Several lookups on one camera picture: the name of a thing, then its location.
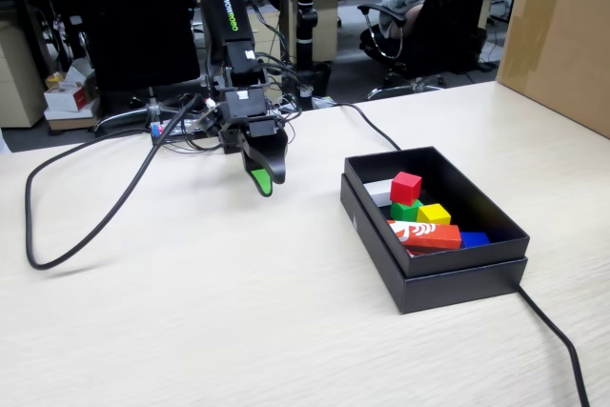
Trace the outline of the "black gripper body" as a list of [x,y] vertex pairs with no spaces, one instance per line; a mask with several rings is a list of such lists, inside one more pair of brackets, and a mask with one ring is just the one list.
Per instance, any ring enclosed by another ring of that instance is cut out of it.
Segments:
[[237,153],[253,139],[277,134],[283,124],[283,118],[276,114],[227,118],[221,123],[218,138],[226,153]]

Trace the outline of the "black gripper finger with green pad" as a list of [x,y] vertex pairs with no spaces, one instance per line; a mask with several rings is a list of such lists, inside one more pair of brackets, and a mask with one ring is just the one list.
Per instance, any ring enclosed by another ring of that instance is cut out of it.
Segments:
[[247,173],[264,169],[273,183],[283,184],[285,182],[288,136],[284,130],[258,137],[252,137],[242,132],[240,147],[244,169]]
[[252,179],[257,191],[263,197],[270,197],[273,193],[273,182],[269,173],[245,152],[242,153],[244,170]]

